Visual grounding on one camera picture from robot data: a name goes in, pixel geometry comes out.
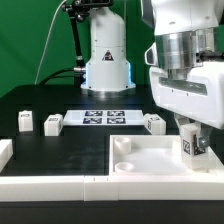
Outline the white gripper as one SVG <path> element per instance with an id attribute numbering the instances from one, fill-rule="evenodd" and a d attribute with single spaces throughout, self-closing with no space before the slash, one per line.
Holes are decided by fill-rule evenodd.
<path id="1" fill-rule="evenodd" d="M 150 65 L 149 78 L 156 105 L 176 113 L 179 134 L 187 118 L 200 122 L 196 154 L 206 154 L 210 146 L 209 126 L 224 129 L 224 62 L 204 62 L 191 69 L 186 80 L 169 79 L 168 73 L 158 67 L 155 44 L 145 52 L 145 62 Z"/>

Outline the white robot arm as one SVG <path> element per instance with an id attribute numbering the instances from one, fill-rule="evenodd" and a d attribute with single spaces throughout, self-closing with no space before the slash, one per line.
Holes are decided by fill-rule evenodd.
<path id="1" fill-rule="evenodd" d="M 210 129 L 224 129 L 224 52 L 216 45 L 224 0 L 141 0 L 141 12 L 154 29 L 145 52 L 154 101 L 175 113 L 183 152 L 203 155 Z M 90 21 L 92 53 L 82 90 L 105 95 L 133 88 L 124 21 L 101 4 L 90 8 Z"/>

